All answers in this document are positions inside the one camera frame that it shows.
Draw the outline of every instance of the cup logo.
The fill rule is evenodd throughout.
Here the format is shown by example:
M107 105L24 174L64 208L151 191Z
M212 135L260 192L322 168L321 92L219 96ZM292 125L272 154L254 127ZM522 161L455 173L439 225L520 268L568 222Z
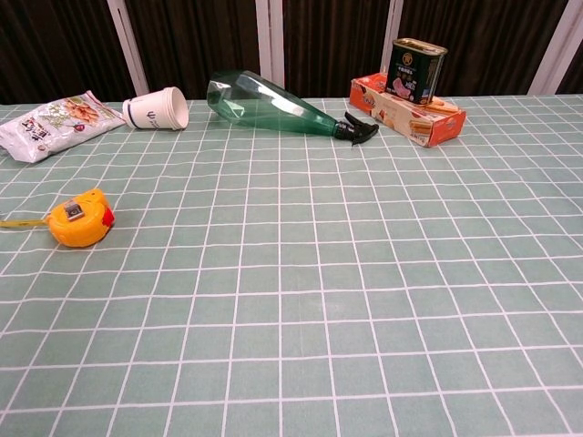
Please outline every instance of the cup logo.
M152 127L155 129L160 129L160 125L158 124L158 121L156 121L156 113L154 111L148 111L146 113L146 117L149 118L148 122Z
M405 53L403 55L403 63L406 66L410 66L412 62L413 62L413 55L411 55L409 52Z

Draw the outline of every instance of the black spray nozzle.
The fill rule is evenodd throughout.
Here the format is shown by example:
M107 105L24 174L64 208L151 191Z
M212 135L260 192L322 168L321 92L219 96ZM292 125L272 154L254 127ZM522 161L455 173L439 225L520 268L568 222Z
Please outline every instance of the black spray nozzle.
M334 138L349 139L353 142L353 146L367 141L379 130L379 125L364 123L348 112L344 116L348 123L345 121L336 122Z

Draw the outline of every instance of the can lid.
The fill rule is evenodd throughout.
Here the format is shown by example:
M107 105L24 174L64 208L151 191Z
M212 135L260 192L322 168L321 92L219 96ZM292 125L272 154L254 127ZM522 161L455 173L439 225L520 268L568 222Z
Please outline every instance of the can lid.
M413 38L399 38L393 41L393 44L398 47L414 50L415 52L425 53L432 56L442 56L447 53L445 47L436 46L435 44L426 43Z

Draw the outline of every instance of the tin can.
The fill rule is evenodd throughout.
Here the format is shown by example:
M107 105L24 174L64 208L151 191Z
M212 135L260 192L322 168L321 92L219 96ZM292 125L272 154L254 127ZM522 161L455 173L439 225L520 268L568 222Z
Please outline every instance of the tin can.
M446 48L417 39L395 39L386 92L417 105L431 103L446 53Z

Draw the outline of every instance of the tape measure blade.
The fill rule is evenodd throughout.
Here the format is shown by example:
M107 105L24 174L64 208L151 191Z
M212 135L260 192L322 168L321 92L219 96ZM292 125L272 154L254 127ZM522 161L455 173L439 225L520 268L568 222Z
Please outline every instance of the tape measure blade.
M0 228L28 228L31 226L45 226L44 220L0 220Z

